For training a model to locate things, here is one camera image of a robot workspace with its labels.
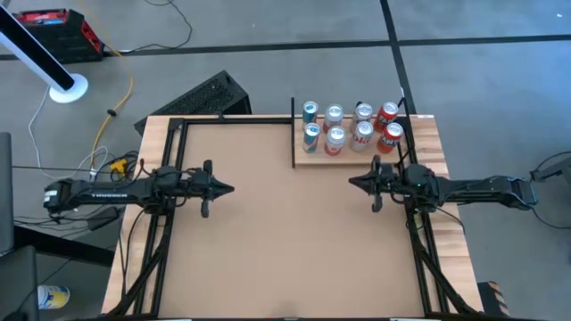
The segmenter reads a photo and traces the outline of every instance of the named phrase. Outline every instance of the soda can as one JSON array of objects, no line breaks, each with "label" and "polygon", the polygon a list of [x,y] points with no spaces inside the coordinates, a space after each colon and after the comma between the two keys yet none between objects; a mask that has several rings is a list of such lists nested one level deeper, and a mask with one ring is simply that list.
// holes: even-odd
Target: soda can
[{"label": "soda can", "polygon": [[371,125],[371,123],[368,121],[360,122],[355,128],[349,147],[351,147],[355,152],[364,151],[367,149],[368,142],[370,142],[373,137],[373,132],[373,125]]},{"label": "soda can", "polygon": [[303,150],[315,152],[318,149],[318,139],[321,128],[316,123],[309,123],[303,128]]},{"label": "soda can", "polygon": [[357,107],[355,107],[355,111],[353,112],[353,120],[351,122],[351,126],[349,127],[350,132],[354,132],[357,124],[362,121],[371,121],[373,117],[373,108],[368,103],[360,103]]},{"label": "soda can", "polygon": [[316,122],[318,119],[319,106],[315,102],[306,102],[303,104],[303,125]]},{"label": "soda can", "polygon": [[323,132],[327,133],[333,126],[340,126],[343,120],[343,107],[338,104],[332,104],[325,110],[325,119],[323,120]]},{"label": "soda can", "polygon": [[329,156],[336,156],[341,152],[345,144],[345,128],[341,126],[333,126],[327,133],[325,142],[325,152]]},{"label": "soda can", "polygon": [[388,124],[378,140],[377,149],[381,153],[391,152],[394,146],[401,141],[402,133],[404,130],[398,123]]},{"label": "soda can", "polygon": [[70,300],[70,289],[65,286],[38,285],[37,286],[37,308],[38,309],[59,309],[65,306]]},{"label": "soda can", "polygon": [[375,118],[375,123],[373,127],[379,133],[385,130],[385,127],[392,123],[396,118],[396,114],[399,112],[399,106],[396,103],[383,103],[381,109],[378,111],[377,117]]}]

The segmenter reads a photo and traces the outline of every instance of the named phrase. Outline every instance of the cardboard surface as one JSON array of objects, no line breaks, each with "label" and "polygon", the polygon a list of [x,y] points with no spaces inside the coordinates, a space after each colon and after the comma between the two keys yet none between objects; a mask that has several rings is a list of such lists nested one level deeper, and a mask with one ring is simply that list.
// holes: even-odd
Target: cardboard surface
[{"label": "cardboard surface", "polygon": [[418,317],[404,208],[347,182],[368,166],[291,168],[287,125],[193,125],[183,168],[236,188],[177,210],[160,317]]}]

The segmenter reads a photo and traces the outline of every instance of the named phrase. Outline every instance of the black box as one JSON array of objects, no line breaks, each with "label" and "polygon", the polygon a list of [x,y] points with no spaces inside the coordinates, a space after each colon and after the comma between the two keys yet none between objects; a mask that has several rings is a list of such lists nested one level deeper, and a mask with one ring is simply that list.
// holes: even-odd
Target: black box
[{"label": "black box", "polygon": [[[153,115],[251,115],[250,98],[236,81],[223,70],[179,98],[166,104]],[[146,117],[134,126],[142,136]]]},{"label": "black box", "polygon": [[105,45],[73,10],[49,9],[14,14],[29,33],[60,63],[98,62]]}]

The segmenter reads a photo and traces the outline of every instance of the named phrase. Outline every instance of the round white base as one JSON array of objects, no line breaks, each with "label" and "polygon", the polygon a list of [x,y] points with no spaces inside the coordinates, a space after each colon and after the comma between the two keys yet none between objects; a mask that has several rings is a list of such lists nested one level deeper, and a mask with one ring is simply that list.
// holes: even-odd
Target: round white base
[{"label": "round white base", "polygon": [[73,78],[73,87],[61,92],[57,89],[50,88],[50,98],[56,103],[72,103],[77,101],[87,91],[89,84],[87,79],[79,74],[70,74]]}]

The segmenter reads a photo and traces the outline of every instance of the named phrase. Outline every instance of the brown tabletop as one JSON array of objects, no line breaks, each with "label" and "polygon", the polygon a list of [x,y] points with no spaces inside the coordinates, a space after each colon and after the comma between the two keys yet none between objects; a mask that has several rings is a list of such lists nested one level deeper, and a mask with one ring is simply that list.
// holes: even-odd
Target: brown tabletop
[{"label": "brown tabletop", "polygon": [[[418,161],[447,176],[434,117],[412,116],[411,122]],[[146,169],[161,165],[168,123],[162,116],[147,121],[139,153]],[[201,218],[197,200],[177,209],[160,317],[422,316],[404,208],[386,198],[380,213],[370,211],[370,198],[347,183],[366,173],[366,165],[292,169],[290,130],[257,124],[189,128],[183,169],[211,159],[214,175],[236,191],[212,203],[208,219]],[[456,206],[444,208],[458,216]],[[124,247],[139,211],[127,208]],[[431,220],[442,271],[466,302],[481,310],[461,227],[438,212]],[[140,272],[149,222],[144,215],[134,228],[128,286]],[[116,253],[103,312],[121,296]],[[434,282],[426,275],[432,309],[438,310]],[[144,312],[151,307],[153,284],[154,273]]]}]

